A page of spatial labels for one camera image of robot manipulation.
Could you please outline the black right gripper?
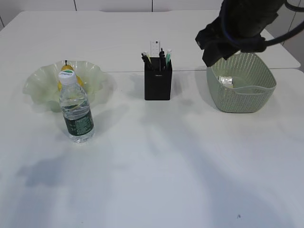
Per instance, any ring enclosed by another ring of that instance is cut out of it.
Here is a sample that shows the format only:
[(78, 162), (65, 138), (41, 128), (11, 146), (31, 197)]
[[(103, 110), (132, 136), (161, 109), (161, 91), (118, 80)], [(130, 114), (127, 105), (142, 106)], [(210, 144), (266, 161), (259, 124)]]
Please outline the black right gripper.
[(278, 17), (277, 12), (277, 0), (223, 1), (218, 17), (195, 38), (204, 50), (205, 65), (211, 67), (222, 57), (227, 60), (238, 51), (263, 52), (266, 41), (261, 32)]

